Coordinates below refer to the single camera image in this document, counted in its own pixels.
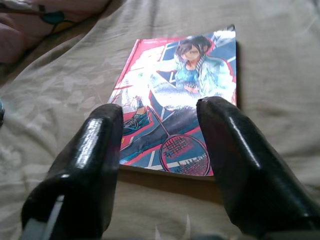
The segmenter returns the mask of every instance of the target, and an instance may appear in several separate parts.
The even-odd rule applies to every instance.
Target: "glossy cover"
[[[109,103],[123,108],[120,164],[211,176],[196,113],[198,99],[236,104],[236,32],[139,39]]]

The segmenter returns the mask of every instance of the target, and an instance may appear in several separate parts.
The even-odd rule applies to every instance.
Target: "beige bedsheet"
[[[0,80],[0,239],[19,238],[25,198],[107,102],[136,39],[229,24],[239,42],[240,108],[320,202],[319,12],[316,0],[114,0],[99,19],[48,37]],[[199,233],[240,235],[213,182],[120,172],[105,238]]]

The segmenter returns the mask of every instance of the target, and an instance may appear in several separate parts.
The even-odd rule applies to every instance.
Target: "book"
[[[121,167],[212,176],[198,99],[236,104],[236,31],[138,39],[109,98],[123,108]]]

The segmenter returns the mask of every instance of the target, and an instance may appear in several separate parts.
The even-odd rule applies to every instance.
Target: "manga book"
[[[236,104],[236,32],[138,39],[109,103],[123,108],[120,164],[212,176],[199,127],[198,99]]]

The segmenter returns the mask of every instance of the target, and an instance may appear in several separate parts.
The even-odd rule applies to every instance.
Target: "anime character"
[[[155,65],[148,79],[149,88],[162,107],[174,111],[162,121],[171,134],[185,134],[199,123],[196,103],[199,98],[221,96],[232,101],[235,90],[233,76],[227,63],[206,53],[212,43],[204,36],[196,36],[180,43],[172,60],[160,61]],[[156,73],[156,70],[170,72],[176,70],[175,85]],[[137,96],[137,110],[124,123],[124,135],[130,135],[150,123],[147,108]],[[120,152],[121,163],[131,160],[140,153],[165,141],[167,134],[162,126],[134,140]]]

